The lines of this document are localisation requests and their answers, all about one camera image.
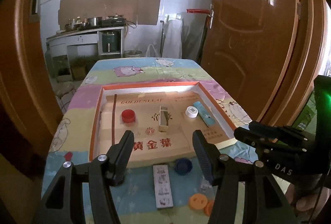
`cardboard piece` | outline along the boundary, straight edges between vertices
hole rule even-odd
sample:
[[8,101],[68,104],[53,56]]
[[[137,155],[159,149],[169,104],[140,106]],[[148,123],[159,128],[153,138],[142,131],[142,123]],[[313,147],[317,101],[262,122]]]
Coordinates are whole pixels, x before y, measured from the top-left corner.
[[106,14],[123,15],[126,20],[137,22],[138,0],[105,0]]
[[[152,165],[174,161],[180,157],[195,156],[192,134],[196,129],[200,129],[206,140],[216,144],[218,148],[233,144],[217,122],[208,128],[200,116],[189,118],[185,114],[188,106],[200,101],[214,118],[199,94],[193,91],[117,95],[114,140],[112,138],[112,115],[115,97],[108,95],[106,99],[107,102],[102,108],[100,120],[99,154],[105,154],[113,143],[116,144],[120,141],[126,130],[131,130],[135,136],[135,146],[128,167]],[[169,127],[166,132],[158,130],[160,106],[168,107]],[[121,113],[126,109],[132,109],[135,112],[136,121],[134,123],[123,123]]]
[[93,17],[105,17],[105,0],[84,0],[83,6],[83,17],[82,18],[93,18]]
[[83,18],[84,15],[84,1],[85,0],[61,0],[60,9],[58,11],[58,23],[60,30],[64,30],[64,26],[68,20]]
[[138,24],[157,25],[161,0],[139,0]]

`cooking pot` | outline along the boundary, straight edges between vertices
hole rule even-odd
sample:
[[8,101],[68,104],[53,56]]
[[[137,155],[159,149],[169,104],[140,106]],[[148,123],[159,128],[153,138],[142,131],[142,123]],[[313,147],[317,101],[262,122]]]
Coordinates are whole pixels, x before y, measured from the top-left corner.
[[94,17],[87,19],[89,27],[99,27],[102,25],[102,17]]
[[86,30],[86,29],[88,29],[89,28],[89,25],[88,25],[88,23],[87,22],[82,22],[81,24],[80,24],[80,27],[78,28],[78,30]]
[[80,23],[78,24],[66,24],[64,26],[66,32],[71,32],[71,31],[75,31],[78,29],[78,27],[80,26]]

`potted plant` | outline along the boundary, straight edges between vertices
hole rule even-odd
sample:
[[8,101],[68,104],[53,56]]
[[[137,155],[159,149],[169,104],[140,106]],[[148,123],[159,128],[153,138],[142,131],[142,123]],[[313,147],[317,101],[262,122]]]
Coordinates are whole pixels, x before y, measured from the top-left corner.
[[70,63],[74,80],[83,80],[86,77],[86,59],[78,57]]
[[99,60],[98,56],[86,57],[86,72],[88,73]]

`colorful bedspread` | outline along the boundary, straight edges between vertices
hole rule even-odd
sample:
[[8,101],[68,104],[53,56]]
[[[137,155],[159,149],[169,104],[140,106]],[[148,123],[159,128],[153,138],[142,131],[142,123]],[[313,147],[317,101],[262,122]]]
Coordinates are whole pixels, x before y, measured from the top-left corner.
[[[199,81],[235,126],[244,127],[251,121],[239,104],[194,61],[165,58],[98,61],[72,98],[54,135],[47,157],[42,195],[63,162],[88,162],[94,114],[102,85],[168,81]],[[252,163],[257,159],[254,149],[241,142],[224,148],[221,152],[242,162]],[[192,163],[193,169],[186,176],[176,174],[173,164],[169,163],[174,207],[162,210],[156,209],[152,167],[127,169],[125,183],[110,188],[121,223],[207,223],[208,217],[203,212],[188,208],[188,199],[197,192],[213,199],[216,190],[201,188],[203,175],[196,157],[192,159]],[[83,184],[83,200],[86,222],[94,223],[87,183]]]

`blue bottle cap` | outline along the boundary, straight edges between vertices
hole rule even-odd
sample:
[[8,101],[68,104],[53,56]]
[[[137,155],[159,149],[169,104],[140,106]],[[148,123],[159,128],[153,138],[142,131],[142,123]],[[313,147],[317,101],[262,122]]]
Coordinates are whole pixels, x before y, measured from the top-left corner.
[[175,162],[175,171],[179,175],[188,174],[193,168],[192,162],[188,158],[180,158]]

